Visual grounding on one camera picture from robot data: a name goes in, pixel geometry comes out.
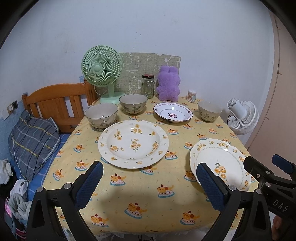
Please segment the person's hand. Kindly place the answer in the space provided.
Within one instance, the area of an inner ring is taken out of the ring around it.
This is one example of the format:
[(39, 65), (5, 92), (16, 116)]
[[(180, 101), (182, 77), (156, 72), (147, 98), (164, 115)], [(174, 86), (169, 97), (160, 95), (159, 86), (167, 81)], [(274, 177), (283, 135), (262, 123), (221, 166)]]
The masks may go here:
[(273, 225), (271, 228), (272, 231), (272, 239), (273, 240), (278, 240), (279, 238), (279, 229), (282, 225), (282, 219), (279, 216), (275, 216), (273, 219)]

